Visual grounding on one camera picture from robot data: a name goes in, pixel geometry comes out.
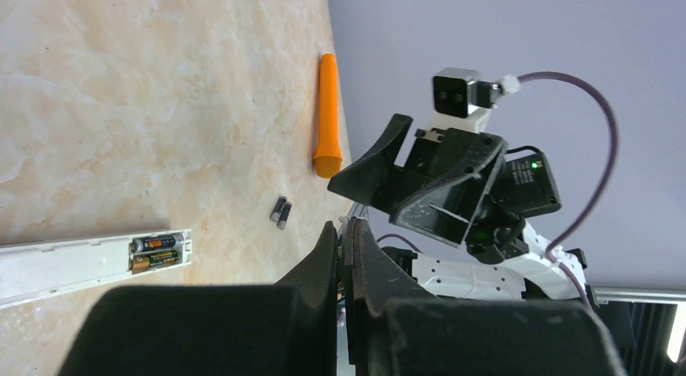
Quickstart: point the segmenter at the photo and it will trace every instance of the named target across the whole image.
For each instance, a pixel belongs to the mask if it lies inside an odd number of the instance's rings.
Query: wire
[[[605,117],[608,121],[608,129],[610,133],[610,151],[608,153],[608,160],[605,163],[605,170],[603,171],[603,176],[600,177],[600,181],[598,183],[598,186],[595,188],[595,191],[593,191],[593,194],[591,195],[590,200],[586,204],[586,207],[583,208],[581,213],[577,216],[577,218],[572,222],[572,224],[564,231],[562,232],[559,236],[557,236],[556,239],[554,239],[548,247],[545,248],[545,257],[550,260],[553,263],[557,262],[557,257],[553,255],[553,249],[560,245],[563,240],[567,239],[571,234],[573,234],[580,226],[581,224],[586,220],[588,217],[588,214],[591,213],[595,205],[598,203],[600,200],[600,197],[603,195],[605,192],[605,188],[608,186],[608,182],[610,181],[610,176],[612,176],[612,172],[615,169],[616,161],[617,161],[617,154],[619,153],[619,129],[617,128],[617,121],[615,118],[615,113],[612,111],[612,108],[610,107],[610,103],[603,97],[603,95],[595,89],[590,83],[574,77],[573,75],[569,74],[564,74],[564,73],[558,73],[556,71],[539,71],[535,73],[530,73],[530,74],[525,74],[522,76],[518,77],[519,82],[525,83],[525,82],[530,82],[530,81],[535,81],[539,79],[552,79],[555,81],[562,81],[562,82],[567,82],[572,85],[575,85],[576,87],[580,87],[583,89],[586,93],[588,93],[591,97],[595,99],[595,101],[598,103],[601,109],[603,109],[603,112],[605,113]],[[591,308],[591,302],[588,300],[588,296],[586,295],[585,289],[581,286],[581,283],[579,283],[577,277],[574,275],[572,270],[567,267],[565,264],[560,263],[559,264],[560,269],[562,272],[567,275],[567,277],[574,283],[574,287],[576,287],[577,291],[579,292],[579,295],[581,296],[582,302],[584,305],[588,306]]]
[[[421,251],[421,249],[417,248],[416,245],[414,245],[411,241],[407,240],[404,236],[401,236],[396,233],[389,233],[389,234],[384,234],[383,236],[379,237],[376,239],[377,243],[381,243],[382,240],[388,239],[388,238],[395,238],[404,241],[410,248],[412,248],[416,253],[421,253],[423,254],[424,252]]]
[[[532,152],[536,152],[537,154],[540,154],[540,153],[541,153],[541,150],[539,150],[537,147],[534,147],[534,146],[521,146],[521,147],[513,148],[512,150],[508,150],[508,151],[506,152],[506,154],[515,154],[515,153],[517,153],[517,152],[522,152],[522,151],[526,151],[526,150],[530,150],[530,151],[532,151]]]

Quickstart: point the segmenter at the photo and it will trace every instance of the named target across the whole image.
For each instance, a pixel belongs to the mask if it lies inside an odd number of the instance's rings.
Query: white cable connector
[[[519,82],[517,77],[512,74],[508,74],[505,77],[500,78],[498,84],[500,84],[500,87],[502,88],[502,95],[511,95],[513,93],[517,93],[519,88],[522,87],[522,84]]]

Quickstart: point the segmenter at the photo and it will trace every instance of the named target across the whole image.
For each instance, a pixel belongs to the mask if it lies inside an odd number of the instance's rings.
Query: orange object
[[[319,140],[315,151],[315,171],[331,178],[341,170],[343,155],[338,144],[338,73],[336,58],[324,54],[320,64]]]

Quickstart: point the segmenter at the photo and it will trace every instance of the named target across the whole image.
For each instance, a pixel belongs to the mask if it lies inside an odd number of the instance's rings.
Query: beige marble surface
[[[192,227],[127,283],[277,280],[349,208],[311,166],[329,52],[326,0],[0,0],[0,243]],[[108,288],[1,310],[0,374],[55,373]]]

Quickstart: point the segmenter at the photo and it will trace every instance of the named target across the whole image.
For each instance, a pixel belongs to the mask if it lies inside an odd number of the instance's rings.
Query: black camera
[[[465,119],[477,107],[492,108],[502,95],[495,82],[481,81],[476,70],[448,67],[434,76],[434,109]]]

